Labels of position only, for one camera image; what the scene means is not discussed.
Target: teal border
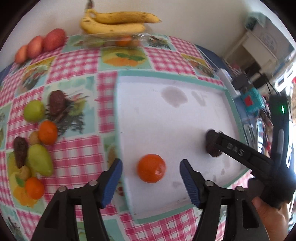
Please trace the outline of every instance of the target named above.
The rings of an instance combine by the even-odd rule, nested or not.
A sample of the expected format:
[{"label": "teal border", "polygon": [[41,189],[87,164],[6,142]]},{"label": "teal border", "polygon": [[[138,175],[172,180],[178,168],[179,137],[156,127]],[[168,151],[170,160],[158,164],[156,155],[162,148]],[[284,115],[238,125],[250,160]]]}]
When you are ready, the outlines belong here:
[{"label": "teal border", "polygon": [[[213,83],[206,82],[206,81],[203,81],[203,80],[199,80],[194,76],[177,75],[177,74],[155,72],[155,71],[147,71],[147,70],[120,70],[120,71],[118,71],[117,78],[122,77],[122,76],[156,77],[156,78],[161,78],[161,79],[178,80],[178,81],[182,81],[182,82],[189,82],[189,83],[193,83],[193,84],[197,84],[197,85],[206,86],[206,87],[214,88],[214,89],[217,89],[217,90],[225,91],[226,98],[227,98],[227,100],[229,102],[229,105],[231,107],[231,111],[233,113],[235,122],[237,124],[240,141],[243,142],[243,143],[246,143],[246,138],[245,138],[245,135],[244,135],[244,130],[243,130],[243,126],[242,126],[242,123],[241,123],[241,120],[240,120],[240,117],[239,117],[239,113],[238,113],[237,108],[235,106],[235,103],[234,103],[232,97],[230,96],[230,93],[229,93],[229,91],[227,90],[226,87],[215,85]],[[116,80],[115,88],[114,88],[114,101],[113,101],[113,104],[114,104],[114,117],[115,117],[115,144],[117,146],[118,154],[121,157],[122,155],[121,155],[119,134],[118,134],[118,131],[117,131],[119,129],[118,108],[117,108],[117,106],[118,106],[117,105],[117,89],[118,89],[118,81]],[[224,187],[229,187],[231,184],[233,184],[239,178],[241,178],[247,171],[248,171],[248,169],[243,170],[242,173],[237,178],[232,180],[230,183],[224,185]],[[125,188],[126,185],[125,185],[124,178],[122,178],[122,182],[123,182],[123,186]],[[152,217],[142,218],[142,219],[134,219],[133,211],[132,211],[131,205],[130,205],[130,201],[129,201],[127,196],[125,196],[125,198],[126,198],[128,209],[129,209],[129,211],[130,211],[130,213],[131,213],[131,215],[133,217],[133,220],[134,220],[134,222],[136,224],[144,224],[144,223],[156,222],[158,220],[162,220],[164,218],[171,217],[173,215],[179,214],[179,213],[181,213],[183,211],[186,211],[186,210],[194,207],[193,204],[188,204],[188,205],[185,205],[183,207],[177,208],[175,210],[172,210],[172,211],[169,211],[169,212],[166,212],[166,213],[162,213],[162,214],[159,214],[159,215],[155,215],[155,216],[152,216]]]}]

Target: screw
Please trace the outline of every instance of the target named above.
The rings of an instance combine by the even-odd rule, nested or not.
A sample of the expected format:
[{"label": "screw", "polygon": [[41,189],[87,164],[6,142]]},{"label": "screw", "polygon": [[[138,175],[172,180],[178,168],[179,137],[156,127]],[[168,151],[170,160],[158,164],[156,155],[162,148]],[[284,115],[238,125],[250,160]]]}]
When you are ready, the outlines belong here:
[{"label": "screw", "polygon": [[98,184],[98,181],[97,180],[91,180],[90,182],[89,182],[89,185],[90,186],[95,186],[95,185],[97,185]]},{"label": "screw", "polygon": [[66,191],[67,187],[66,186],[60,186],[59,187],[59,192],[64,192]]},{"label": "screw", "polygon": [[240,192],[243,192],[244,191],[244,188],[242,186],[237,186],[236,189]]},{"label": "screw", "polygon": [[205,181],[205,185],[208,187],[212,187],[214,183],[212,181]]}]

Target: hand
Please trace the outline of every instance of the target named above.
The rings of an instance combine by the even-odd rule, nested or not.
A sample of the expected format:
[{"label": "hand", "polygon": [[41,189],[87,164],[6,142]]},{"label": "hand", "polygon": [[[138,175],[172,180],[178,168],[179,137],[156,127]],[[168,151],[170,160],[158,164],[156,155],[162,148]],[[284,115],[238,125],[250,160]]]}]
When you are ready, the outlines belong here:
[{"label": "hand", "polygon": [[288,234],[288,205],[285,203],[278,210],[263,202],[259,197],[255,197],[252,203],[266,228],[270,241],[283,241]]}]

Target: tablecloth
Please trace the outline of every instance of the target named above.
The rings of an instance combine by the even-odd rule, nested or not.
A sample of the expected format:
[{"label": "tablecloth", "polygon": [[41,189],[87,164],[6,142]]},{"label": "tablecloth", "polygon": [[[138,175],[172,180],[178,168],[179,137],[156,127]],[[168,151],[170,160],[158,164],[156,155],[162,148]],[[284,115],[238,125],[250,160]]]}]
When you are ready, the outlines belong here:
[{"label": "tablecloth", "polygon": [[[161,34],[151,35],[150,41],[135,49],[83,49],[82,36],[74,35],[52,52],[42,53],[22,65],[13,64],[0,87],[0,212],[18,241],[31,239],[58,187],[81,187],[97,179],[117,156],[113,91],[121,69],[188,75],[223,86],[194,44]],[[51,177],[37,174],[45,186],[45,194],[32,203],[22,196],[22,188],[15,184],[12,143],[16,136],[28,138],[38,129],[38,124],[24,120],[25,105],[36,99],[46,104],[49,93],[56,89],[63,90],[71,98],[84,94],[88,99],[73,114],[73,122],[67,126],[65,134],[53,146],[47,146],[54,174]],[[246,187],[249,178],[247,172],[231,188]],[[121,184],[111,204],[101,213],[109,238],[115,241],[192,240],[200,217],[200,211],[191,208],[153,223],[136,224],[128,212]],[[222,208],[217,240],[223,236],[225,215],[225,208]],[[85,241],[79,206],[76,217],[80,241]]]}]

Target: banana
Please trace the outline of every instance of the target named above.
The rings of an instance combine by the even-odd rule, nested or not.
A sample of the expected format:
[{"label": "banana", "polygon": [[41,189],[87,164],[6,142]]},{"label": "banana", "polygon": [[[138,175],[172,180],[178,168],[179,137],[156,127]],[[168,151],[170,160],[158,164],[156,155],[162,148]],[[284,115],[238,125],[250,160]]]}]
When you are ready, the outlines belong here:
[{"label": "banana", "polygon": [[80,20],[80,27],[88,34],[116,35],[121,33],[141,33],[145,30],[145,26],[141,23],[126,23],[116,25],[98,23],[91,18],[89,9],[87,9],[84,17]]},{"label": "banana", "polygon": [[89,9],[95,15],[98,23],[120,24],[120,23],[158,23],[161,20],[148,12],[110,12],[99,13],[94,9]]}]

